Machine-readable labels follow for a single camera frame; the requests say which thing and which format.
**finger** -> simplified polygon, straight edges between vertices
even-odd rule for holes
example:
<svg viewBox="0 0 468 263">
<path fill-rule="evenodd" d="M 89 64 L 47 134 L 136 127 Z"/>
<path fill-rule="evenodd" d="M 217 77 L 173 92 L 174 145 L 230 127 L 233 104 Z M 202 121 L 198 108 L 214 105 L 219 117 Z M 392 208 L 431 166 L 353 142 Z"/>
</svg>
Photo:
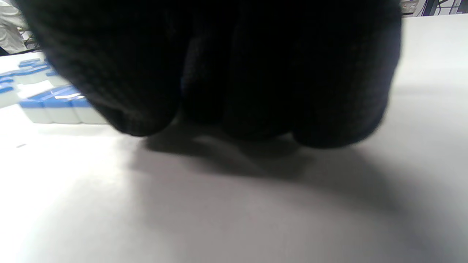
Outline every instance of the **finger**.
<svg viewBox="0 0 468 263">
<path fill-rule="evenodd" d="M 190 23 L 177 6 L 155 9 L 137 1 L 138 8 L 129 10 L 107 0 L 18 4 L 48 60 L 101 105 L 98 110 L 114 127 L 144 136 L 171 122 L 190 37 Z"/>
<path fill-rule="evenodd" d="M 234 138 L 268 139 L 292 126 L 286 51 L 294 27 L 288 12 L 274 4 L 241 1 L 222 124 Z"/>
<path fill-rule="evenodd" d="M 316 27 L 317 19 L 326 17 L 304 14 L 292 64 L 297 101 L 293 135 L 304 145 L 358 142 L 383 117 L 400 55 L 401 12 L 390 0 L 369 6 L 361 12 L 349 4 L 337 14 L 347 23 L 328 20 L 322 27 Z"/>
<path fill-rule="evenodd" d="M 183 73 L 183 109 L 199 123 L 215 124 L 223 115 L 231 34 L 236 8 L 193 10 L 193 36 Z"/>
</svg>

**table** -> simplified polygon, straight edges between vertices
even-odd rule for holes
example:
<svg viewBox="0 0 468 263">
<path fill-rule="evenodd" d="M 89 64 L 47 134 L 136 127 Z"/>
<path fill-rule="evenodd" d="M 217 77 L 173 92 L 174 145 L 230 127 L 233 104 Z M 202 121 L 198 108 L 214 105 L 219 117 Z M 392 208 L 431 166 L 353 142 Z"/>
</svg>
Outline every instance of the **table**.
<svg viewBox="0 0 468 263">
<path fill-rule="evenodd" d="M 0 261 L 467 262 L 468 71 L 438 61 L 403 60 L 380 129 L 338 150 L 2 109 Z"/>
</svg>

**glove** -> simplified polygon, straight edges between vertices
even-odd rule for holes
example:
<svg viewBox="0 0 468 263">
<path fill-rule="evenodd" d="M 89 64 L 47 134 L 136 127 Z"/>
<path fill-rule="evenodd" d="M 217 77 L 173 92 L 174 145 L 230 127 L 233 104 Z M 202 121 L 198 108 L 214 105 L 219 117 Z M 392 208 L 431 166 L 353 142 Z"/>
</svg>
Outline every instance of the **glove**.
<svg viewBox="0 0 468 263">
<path fill-rule="evenodd" d="M 17 3 L 56 70 L 134 136 L 181 105 L 237 139 L 346 146 L 380 123 L 400 53 L 395 0 Z"/>
</svg>

